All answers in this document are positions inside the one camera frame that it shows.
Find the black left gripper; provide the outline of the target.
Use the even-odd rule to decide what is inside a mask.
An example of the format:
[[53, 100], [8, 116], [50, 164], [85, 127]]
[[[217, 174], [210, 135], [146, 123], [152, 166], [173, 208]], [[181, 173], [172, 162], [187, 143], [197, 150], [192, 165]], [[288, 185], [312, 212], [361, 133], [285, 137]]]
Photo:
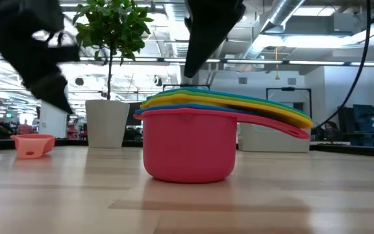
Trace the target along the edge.
[[0, 1], [0, 54], [13, 55], [13, 49], [32, 47], [43, 51], [45, 58], [21, 60], [14, 68], [23, 86], [35, 98], [72, 114], [64, 91], [68, 82], [56, 64], [80, 61], [80, 48], [76, 45], [49, 47], [47, 41], [32, 37], [38, 31], [46, 31], [53, 37], [63, 29], [64, 15], [58, 0]]

